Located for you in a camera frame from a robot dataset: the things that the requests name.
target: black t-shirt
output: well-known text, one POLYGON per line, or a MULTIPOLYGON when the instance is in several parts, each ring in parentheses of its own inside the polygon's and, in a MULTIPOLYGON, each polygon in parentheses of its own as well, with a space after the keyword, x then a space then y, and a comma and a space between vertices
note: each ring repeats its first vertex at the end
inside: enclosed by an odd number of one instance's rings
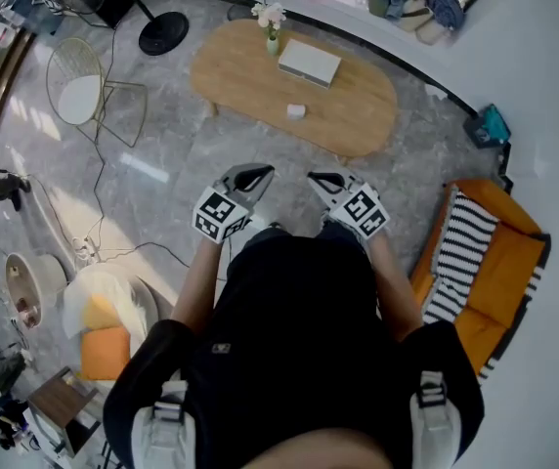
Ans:
POLYGON ((461 454, 483 403, 453 326, 428 325, 396 343, 376 300, 370 263, 351 244, 279 237, 246 248, 203 334, 160 321, 122 372, 104 414, 115 453, 133 467, 134 414, 181 369, 199 469, 238 468, 284 440, 333 427, 372 436, 396 468, 410 467, 409 398, 428 369, 445 374, 460 411, 461 454))

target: orange sofa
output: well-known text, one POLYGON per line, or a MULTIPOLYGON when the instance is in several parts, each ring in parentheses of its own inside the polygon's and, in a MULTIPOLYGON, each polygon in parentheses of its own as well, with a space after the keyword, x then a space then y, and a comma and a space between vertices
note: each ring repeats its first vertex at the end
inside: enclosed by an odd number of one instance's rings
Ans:
MULTIPOLYGON (((499 219, 488 251, 471 285, 466 306, 454 321, 464 350, 482 378, 502 354, 531 300, 550 249, 550 236, 504 190, 489 180, 459 180, 457 187, 499 219)), ((444 200, 436 224, 410 281, 422 306, 436 280, 431 273, 434 251, 447 216, 444 200)))

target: white box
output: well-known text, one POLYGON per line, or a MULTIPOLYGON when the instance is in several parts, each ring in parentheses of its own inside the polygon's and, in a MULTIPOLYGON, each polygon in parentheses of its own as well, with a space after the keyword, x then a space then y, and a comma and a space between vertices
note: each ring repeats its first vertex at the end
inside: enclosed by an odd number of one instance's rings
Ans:
POLYGON ((279 56, 278 68, 328 89, 339 64, 339 57, 291 38, 279 56))

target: white wall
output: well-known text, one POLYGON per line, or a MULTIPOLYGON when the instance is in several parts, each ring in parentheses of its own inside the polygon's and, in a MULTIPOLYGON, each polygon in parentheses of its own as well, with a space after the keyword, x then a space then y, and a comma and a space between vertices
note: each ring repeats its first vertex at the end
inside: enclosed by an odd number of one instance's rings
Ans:
POLYGON ((559 468, 559 0, 479 0, 451 47, 458 95, 513 132, 513 196, 553 236, 537 298, 484 386, 486 420, 458 469, 559 468))

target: potted plant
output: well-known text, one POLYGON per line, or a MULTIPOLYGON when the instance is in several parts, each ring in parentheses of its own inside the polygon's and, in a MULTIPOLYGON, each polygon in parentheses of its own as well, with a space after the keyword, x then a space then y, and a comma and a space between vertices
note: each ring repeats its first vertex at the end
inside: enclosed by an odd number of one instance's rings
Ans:
POLYGON ((280 34, 281 22, 286 20, 284 15, 286 11, 279 3, 264 5, 257 3, 251 9, 251 13, 258 17, 258 24, 264 29, 267 35, 267 51, 272 56, 276 56, 280 50, 280 34))

